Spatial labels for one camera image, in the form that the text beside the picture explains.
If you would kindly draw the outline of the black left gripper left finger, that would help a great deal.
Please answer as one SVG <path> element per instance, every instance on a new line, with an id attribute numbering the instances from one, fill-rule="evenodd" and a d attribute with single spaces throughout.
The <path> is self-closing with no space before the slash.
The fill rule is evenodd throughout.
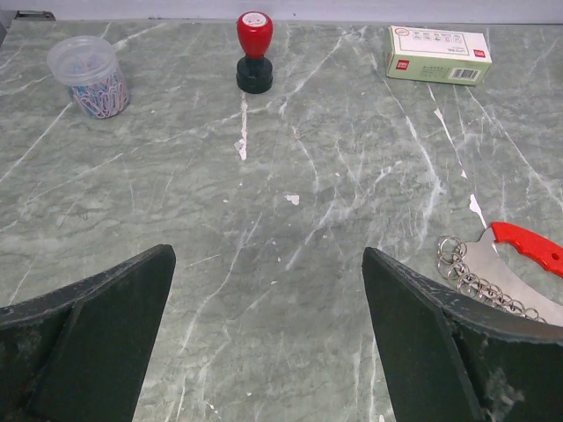
<path id="1" fill-rule="evenodd" d="M 3 421 L 130 421 L 168 300 L 173 248 L 1 309 Z"/>

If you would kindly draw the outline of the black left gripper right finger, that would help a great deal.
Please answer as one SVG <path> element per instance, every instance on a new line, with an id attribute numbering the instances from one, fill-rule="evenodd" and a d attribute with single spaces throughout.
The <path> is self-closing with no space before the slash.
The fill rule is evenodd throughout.
<path id="1" fill-rule="evenodd" d="M 562 330 L 368 248 L 362 276 L 398 421 L 560 421 Z"/>

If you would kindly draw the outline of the clear jar of paperclips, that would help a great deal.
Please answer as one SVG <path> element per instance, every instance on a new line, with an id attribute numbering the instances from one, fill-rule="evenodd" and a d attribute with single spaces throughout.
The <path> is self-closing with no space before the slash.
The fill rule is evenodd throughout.
<path id="1" fill-rule="evenodd" d="M 126 78 L 106 40 L 89 35 L 63 40 L 50 49 L 47 62 L 54 78 L 87 116 L 103 120 L 127 108 Z"/>

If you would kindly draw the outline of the green and white staples box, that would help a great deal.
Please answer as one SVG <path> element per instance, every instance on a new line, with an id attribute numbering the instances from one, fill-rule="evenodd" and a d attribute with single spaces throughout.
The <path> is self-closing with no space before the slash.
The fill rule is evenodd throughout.
<path id="1" fill-rule="evenodd" d="M 492 65 L 481 33 L 392 25 L 385 47 L 390 78 L 475 86 Z"/>

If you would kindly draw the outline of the red and black stamp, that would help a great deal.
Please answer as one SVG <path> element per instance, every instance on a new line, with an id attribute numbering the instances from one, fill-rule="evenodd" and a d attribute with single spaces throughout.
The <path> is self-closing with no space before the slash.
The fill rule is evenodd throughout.
<path id="1" fill-rule="evenodd" d="M 238 61 L 238 87 L 250 94 L 268 91 L 273 84 L 273 65 L 265 57 L 274 35 L 274 23 L 264 12 L 247 11 L 237 21 L 238 40 L 245 56 Z"/>

